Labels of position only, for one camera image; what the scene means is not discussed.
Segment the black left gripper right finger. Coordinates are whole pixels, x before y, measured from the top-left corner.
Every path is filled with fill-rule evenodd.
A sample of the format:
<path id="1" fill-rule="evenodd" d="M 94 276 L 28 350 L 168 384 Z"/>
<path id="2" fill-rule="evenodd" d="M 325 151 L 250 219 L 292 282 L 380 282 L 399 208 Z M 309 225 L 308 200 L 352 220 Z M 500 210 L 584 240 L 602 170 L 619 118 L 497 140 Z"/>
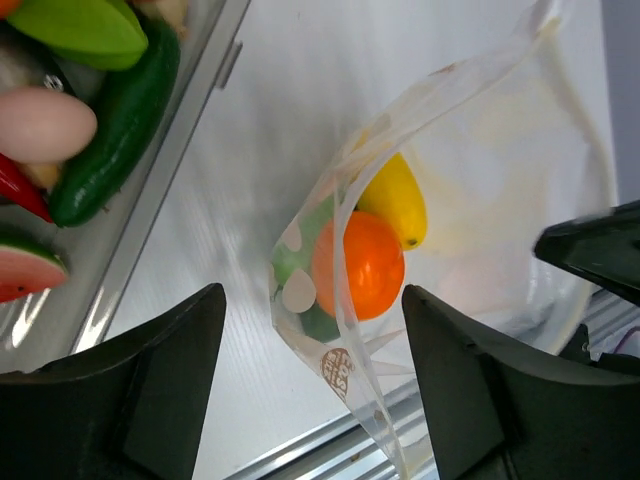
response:
<path id="1" fill-rule="evenodd" d="M 540 351 L 410 285 L 402 309 L 443 479 L 635 479 L 639 361 Z"/>

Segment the orange toy orange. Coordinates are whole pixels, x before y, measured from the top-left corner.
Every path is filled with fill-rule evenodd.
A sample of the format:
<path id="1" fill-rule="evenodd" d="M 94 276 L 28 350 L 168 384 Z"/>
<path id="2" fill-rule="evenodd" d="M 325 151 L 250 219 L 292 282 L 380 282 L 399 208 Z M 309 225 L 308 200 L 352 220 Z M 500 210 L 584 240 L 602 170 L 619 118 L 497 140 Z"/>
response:
<path id="1" fill-rule="evenodd" d="M 333 282 L 334 222 L 318 235 L 311 262 L 316 300 L 329 315 L 335 314 Z M 352 213 L 343 238 L 351 299 L 359 321 L 384 314 L 399 295 L 405 276 L 401 243 L 391 226 L 363 211 Z"/>

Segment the yellow toy mango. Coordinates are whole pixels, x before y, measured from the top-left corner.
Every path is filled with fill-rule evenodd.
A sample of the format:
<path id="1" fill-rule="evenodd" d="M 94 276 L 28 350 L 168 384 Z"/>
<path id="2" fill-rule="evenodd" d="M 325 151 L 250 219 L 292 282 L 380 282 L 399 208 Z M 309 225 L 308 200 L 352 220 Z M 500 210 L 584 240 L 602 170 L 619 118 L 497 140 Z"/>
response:
<path id="1" fill-rule="evenodd" d="M 357 202 L 357 209 L 385 220 L 404 251 L 418 248 L 426 237 L 426 204 L 401 152 L 394 153 L 370 181 Z"/>

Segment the dark green toy avocado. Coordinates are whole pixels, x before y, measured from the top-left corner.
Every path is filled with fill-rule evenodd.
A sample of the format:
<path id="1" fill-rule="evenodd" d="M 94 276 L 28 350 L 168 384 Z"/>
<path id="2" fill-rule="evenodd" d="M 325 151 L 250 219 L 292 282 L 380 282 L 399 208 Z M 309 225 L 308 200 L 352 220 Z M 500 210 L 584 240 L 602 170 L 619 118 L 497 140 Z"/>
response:
<path id="1" fill-rule="evenodd" d="M 327 314 L 317 303 L 300 313 L 299 319 L 303 332 L 316 341 L 327 343 L 340 337 L 335 318 Z"/>

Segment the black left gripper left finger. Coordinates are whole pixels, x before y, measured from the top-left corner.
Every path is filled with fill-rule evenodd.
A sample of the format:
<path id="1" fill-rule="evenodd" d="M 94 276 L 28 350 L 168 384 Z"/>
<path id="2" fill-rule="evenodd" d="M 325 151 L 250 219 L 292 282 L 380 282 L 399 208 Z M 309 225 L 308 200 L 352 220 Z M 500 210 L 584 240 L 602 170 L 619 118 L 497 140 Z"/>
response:
<path id="1" fill-rule="evenodd" d="M 2 374 L 2 478 L 191 478 L 225 314 L 210 284 L 85 351 Z"/>

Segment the clear zip top bag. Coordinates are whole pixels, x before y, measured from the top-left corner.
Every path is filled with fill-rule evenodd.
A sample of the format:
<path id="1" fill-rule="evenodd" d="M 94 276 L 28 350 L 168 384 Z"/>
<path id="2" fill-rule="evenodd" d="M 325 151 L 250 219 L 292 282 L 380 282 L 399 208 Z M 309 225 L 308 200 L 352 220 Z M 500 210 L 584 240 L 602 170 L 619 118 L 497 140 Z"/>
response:
<path id="1" fill-rule="evenodd" d="M 275 330 L 357 418 L 396 479 L 419 478 L 433 456 L 405 286 L 550 354 L 569 342 L 588 305 L 586 281 L 533 254 L 546 227 L 616 199 L 610 151 L 575 90 L 568 57 L 582 10 L 579 1 L 533 3 L 499 47 L 415 83 L 336 153 L 298 213 L 333 197 L 338 339 L 321 343 L 303 332 L 299 314 L 318 304 L 311 263 L 283 287 L 270 265 Z M 427 234 L 418 248 L 402 249 L 404 282 L 392 306 L 361 322 L 343 238 L 361 194 L 397 152 L 422 192 Z"/>

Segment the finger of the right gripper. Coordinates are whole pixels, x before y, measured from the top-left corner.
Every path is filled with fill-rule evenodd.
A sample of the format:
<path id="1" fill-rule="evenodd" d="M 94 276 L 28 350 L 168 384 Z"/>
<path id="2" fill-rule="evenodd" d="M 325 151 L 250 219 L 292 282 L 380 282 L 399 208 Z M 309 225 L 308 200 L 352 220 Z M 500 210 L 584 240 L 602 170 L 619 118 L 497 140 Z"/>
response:
<path id="1" fill-rule="evenodd" d="M 608 291 L 639 289 L 639 202 L 546 228 L 535 257 Z"/>

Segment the light green toy starfruit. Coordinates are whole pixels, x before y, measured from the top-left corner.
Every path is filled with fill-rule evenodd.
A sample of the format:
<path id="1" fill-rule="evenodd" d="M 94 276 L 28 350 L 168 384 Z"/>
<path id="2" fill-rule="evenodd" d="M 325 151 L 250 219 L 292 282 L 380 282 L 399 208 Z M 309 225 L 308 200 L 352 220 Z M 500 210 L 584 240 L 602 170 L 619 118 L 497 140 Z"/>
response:
<path id="1" fill-rule="evenodd" d="M 319 203 L 307 204 L 285 229 L 271 258 L 274 278 L 280 287 L 296 270 L 309 271 L 316 239 L 333 213 L 334 200 L 329 195 Z"/>

